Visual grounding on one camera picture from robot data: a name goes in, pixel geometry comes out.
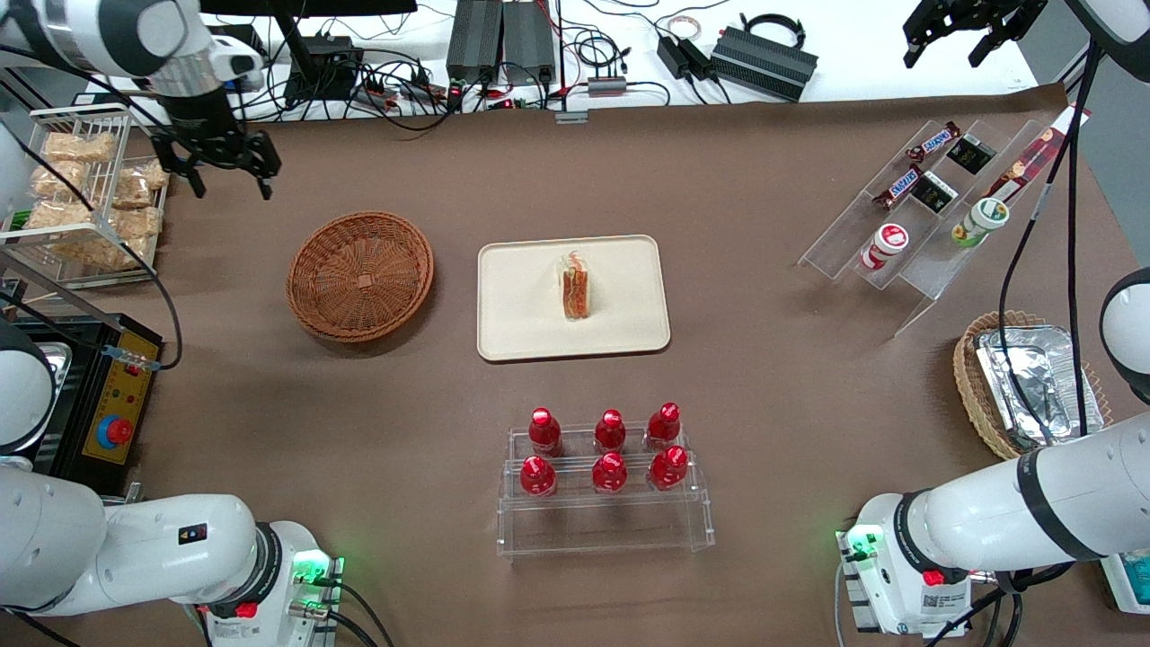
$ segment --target red button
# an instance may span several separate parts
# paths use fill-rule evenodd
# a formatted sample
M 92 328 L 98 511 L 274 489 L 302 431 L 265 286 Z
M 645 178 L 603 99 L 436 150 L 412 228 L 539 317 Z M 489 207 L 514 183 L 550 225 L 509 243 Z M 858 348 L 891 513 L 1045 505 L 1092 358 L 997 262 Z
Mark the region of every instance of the red button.
M 132 424 L 117 418 L 108 425 L 108 441 L 113 445 L 124 445 L 132 439 Z
M 940 571 L 927 571 L 922 573 L 922 581 L 927 586 L 941 586 L 943 584 L 946 584 L 946 577 L 943 576 Z

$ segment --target brown tablecloth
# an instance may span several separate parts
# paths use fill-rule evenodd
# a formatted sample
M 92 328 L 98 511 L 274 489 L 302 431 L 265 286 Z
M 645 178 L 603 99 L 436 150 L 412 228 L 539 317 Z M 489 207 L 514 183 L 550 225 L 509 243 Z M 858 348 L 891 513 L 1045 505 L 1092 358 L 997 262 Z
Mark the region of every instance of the brown tablecloth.
M 146 492 L 232 493 L 261 519 L 305 524 L 347 557 L 347 581 L 401 647 L 833 645 L 834 531 L 875 494 L 996 461 L 965 418 L 951 349 L 996 307 L 1025 218 L 991 236 L 894 341 L 917 303 L 908 290 L 877 292 L 853 275 L 831 283 L 795 261 L 927 118 L 1009 131 L 1064 106 L 1045 87 L 622 109 L 574 126 L 503 111 L 453 117 L 413 141 L 381 121 L 269 128 L 284 160 L 271 201 L 245 174 L 217 170 L 205 172 L 206 199 L 184 187 L 170 200 L 158 265 L 186 348 L 159 377 L 141 432 Z M 1084 359 L 1122 419 L 1141 408 L 1106 362 L 1097 313 L 1134 262 L 1089 172 L 1080 205 Z M 437 262 L 423 311 L 370 353 L 317 344 L 284 298 L 308 233 L 359 209 L 412 219 Z M 1058 188 L 1010 300 L 1059 323 L 1065 213 Z M 666 352 L 509 365 L 478 357 L 480 247 L 612 233 L 659 242 Z M 170 339 L 152 287 L 101 302 Z M 716 546 L 514 565 L 496 556 L 508 426 L 537 406 L 574 424 L 607 407 L 638 418 L 667 400 L 682 406 L 710 482 Z M 1109 610 L 1101 581 L 1082 567 L 1028 593 L 1017 645 L 1147 645 L 1150 619 Z M 856 634 L 843 618 L 852 646 L 921 645 Z M 200 641 L 162 601 L 47 622 L 85 647 Z M 48 644 L 23 626 L 0 631 L 6 645 Z

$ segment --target red drink bottle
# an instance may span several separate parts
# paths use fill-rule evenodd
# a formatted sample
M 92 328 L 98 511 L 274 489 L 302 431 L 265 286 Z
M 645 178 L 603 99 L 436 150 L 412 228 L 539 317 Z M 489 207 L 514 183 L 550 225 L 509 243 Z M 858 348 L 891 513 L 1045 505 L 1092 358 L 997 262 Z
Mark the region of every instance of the red drink bottle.
M 595 426 L 596 452 L 599 454 L 622 452 L 624 440 L 627 440 L 627 428 L 623 426 L 623 416 L 614 409 L 604 411 L 603 419 Z
M 687 478 L 687 450 L 677 445 L 656 454 L 647 470 L 647 484 L 666 492 Z
M 551 496 L 555 493 L 555 469 L 545 459 L 528 456 L 519 472 L 519 485 L 531 496 Z
M 623 457 L 610 452 L 599 457 L 591 468 L 591 483 L 599 494 L 614 494 L 627 483 L 627 464 Z
M 559 436 L 559 421 L 544 408 L 531 414 L 531 425 L 527 429 L 531 438 L 531 449 L 539 456 L 559 459 L 564 455 L 564 439 Z
M 674 445 L 678 438 L 678 430 L 682 424 L 678 422 L 678 406 L 668 402 L 659 408 L 647 423 L 647 431 L 643 434 L 643 447 L 647 452 L 661 452 Z

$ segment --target yellow control panel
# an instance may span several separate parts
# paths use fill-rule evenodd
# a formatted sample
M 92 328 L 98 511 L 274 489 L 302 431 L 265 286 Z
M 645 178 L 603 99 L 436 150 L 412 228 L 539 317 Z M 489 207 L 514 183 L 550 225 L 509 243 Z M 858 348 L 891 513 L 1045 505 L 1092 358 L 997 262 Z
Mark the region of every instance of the yellow control panel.
M 116 345 L 156 360 L 160 348 L 131 332 L 125 332 Z M 136 426 L 144 409 L 144 396 L 152 383 L 152 372 L 114 362 L 103 382 L 92 426 L 84 438 L 82 454 L 90 459 L 116 465 L 128 462 L 128 450 L 136 439 Z

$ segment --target woven basket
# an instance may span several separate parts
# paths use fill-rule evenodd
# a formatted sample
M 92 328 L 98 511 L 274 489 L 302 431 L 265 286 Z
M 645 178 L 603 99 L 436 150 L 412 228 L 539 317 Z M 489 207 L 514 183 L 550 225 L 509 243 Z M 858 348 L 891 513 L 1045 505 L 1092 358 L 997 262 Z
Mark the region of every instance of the woven basket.
M 1044 318 L 1026 311 L 1007 309 L 1005 311 L 1006 326 L 1040 326 Z M 963 407 L 971 418 L 974 430 L 990 449 L 1004 461 L 1018 459 L 1023 454 L 1013 439 L 1006 434 L 1002 419 L 998 416 L 998 406 L 995 405 L 995 396 L 990 393 L 986 377 L 982 375 L 982 365 L 974 354 L 974 338 L 998 329 L 998 313 L 988 311 L 974 319 L 966 333 L 954 346 L 954 383 L 958 385 L 958 393 L 963 396 Z M 1113 424 L 1110 417 L 1110 406 L 1106 396 L 1098 387 L 1098 377 L 1086 363 L 1082 363 L 1082 371 L 1086 373 L 1087 383 L 1094 390 L 1095 400 L 1098 401 L 1098 410 L 1102 411 L 1104 426 Z
M 353 213 L 324 224 L 296 253 L 288 302 L 313 336 L 366 342 L 415 314 L 434 271 L 431 246 L 414 224 L 390 213 Z

